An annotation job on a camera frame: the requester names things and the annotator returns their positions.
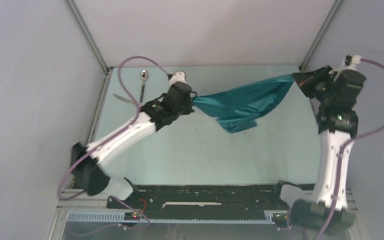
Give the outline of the teal cloth napkin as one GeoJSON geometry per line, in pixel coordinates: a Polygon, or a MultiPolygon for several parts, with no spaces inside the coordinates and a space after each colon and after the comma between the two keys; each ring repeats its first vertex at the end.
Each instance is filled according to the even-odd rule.
{"type": "Polygon", "coordinates": [[[226,132],[234,134],[255,128],[259,119],[274,110],[292,87],[291,74],[280,75],[219,93],[197,96],[193,105],[226,132]]]}

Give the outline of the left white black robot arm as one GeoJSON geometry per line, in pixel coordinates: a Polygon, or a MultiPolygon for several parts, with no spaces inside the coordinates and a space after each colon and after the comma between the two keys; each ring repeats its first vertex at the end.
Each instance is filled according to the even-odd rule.
{"type": "Polygon", "coordinates": [[[172,124],[182,115],[194,112],[193,90],[185,82],[177,81],[160,97],[146,102],[129,122],[113,133],[85,146],[78,142],[71,148],[72,173],[83,193],[115,196],[125,208],[138,202],[135,186],[127,178],[110,176],[106,169],[122,152],[141,139],[172,124]]]}

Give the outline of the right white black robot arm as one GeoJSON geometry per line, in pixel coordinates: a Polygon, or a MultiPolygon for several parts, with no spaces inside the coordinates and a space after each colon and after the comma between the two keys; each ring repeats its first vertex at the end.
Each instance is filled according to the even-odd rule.
{"type": "Polygon", "coordinates": [[[280,182],[280,190],[271,194],[270,201],[277,209],[288,206],[288,223],[317,231],[318,237],[334,235],[351,227],[356,219],[348,210],[345,187],[359,123],[353,107],[366,77],[352,66],[335,70],[325,66],[294,73],[292,78],[306,97],[319,102],[320,161],[311,194],[293,183],[280,182]]]}

